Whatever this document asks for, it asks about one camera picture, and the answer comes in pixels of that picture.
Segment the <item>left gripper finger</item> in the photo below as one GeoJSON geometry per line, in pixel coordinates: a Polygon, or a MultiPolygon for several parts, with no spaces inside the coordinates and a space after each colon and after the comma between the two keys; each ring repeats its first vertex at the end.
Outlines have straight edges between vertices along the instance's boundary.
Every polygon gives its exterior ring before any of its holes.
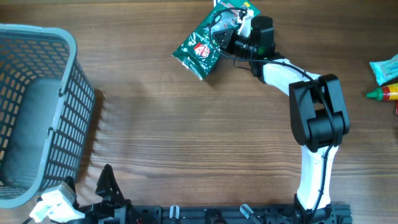
{"type": "Polygon", "coordinates": [[[68,176],[66,177],[64,180],[65,184],[67,185],[67,189],[72,193],[72,194],[76,194],[76,190],[75,190],[75,180],[73,177],[68,176]]]}
{"type": "Polygon", "coordinates": [[[124,201],[123,194],[116,182],[113,168],[109,164],[106,164],[101,171],[96,184],[95,194],[100,196],[103,200],[112,202],[124,201]]]}

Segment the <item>red sauce bottle green cap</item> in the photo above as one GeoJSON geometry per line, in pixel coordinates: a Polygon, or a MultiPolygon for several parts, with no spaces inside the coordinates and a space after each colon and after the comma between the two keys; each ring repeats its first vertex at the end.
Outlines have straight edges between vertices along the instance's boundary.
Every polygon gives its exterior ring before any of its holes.
{"type": "Polygon", "coordinates": [[[376,88],[374,91],[366,94],[366,98],[374,99],[377,101],[389,101],[389,100],[398,100],[397,92],[398,86],[396,83],[381,86],[376,88]]]}

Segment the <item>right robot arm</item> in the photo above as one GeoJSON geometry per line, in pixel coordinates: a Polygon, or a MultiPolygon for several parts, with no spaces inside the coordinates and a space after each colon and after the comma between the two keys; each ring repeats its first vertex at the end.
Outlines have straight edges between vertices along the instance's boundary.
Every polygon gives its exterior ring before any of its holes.
{"type": "Polygon", "coordinates": [[[248,62],[252,75],[289,97],[290,126],[302,151],[301,180],[295,194],[291,223],[339,223],[349,212],[338,214],[331,204],[329,184],[333,160],[349,118],[338,77],[317,75],[291,64],[275,49],[273,20],[239,16],[237,30],[213,31],[220,22],[215,16],[208,26],[209,40],[226,58],[248,62]]]}

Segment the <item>green snack packet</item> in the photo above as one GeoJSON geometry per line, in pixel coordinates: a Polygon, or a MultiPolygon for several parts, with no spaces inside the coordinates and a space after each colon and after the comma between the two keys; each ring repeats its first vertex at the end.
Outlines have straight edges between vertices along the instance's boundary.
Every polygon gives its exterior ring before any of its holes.
{"type": "Polygon", "coordinates": [[[199,79],[207,77],[220,58],[221,50],[210,35],[226,29],[237,31],[241,26],[238,9],[253,10],[254,17],[261,13],[250,1],[220,0],[172,55],[199,79]]]}

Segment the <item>teal wet wipes pack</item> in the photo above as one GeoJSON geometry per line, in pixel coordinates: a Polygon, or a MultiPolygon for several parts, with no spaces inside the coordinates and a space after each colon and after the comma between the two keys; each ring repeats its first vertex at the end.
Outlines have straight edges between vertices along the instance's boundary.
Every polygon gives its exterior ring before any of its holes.
{"type": "Polygon", "coordinates": [[[379,86],[397,78],[397,55],[391,59],[380,62],[370,62],[379,86]]]}

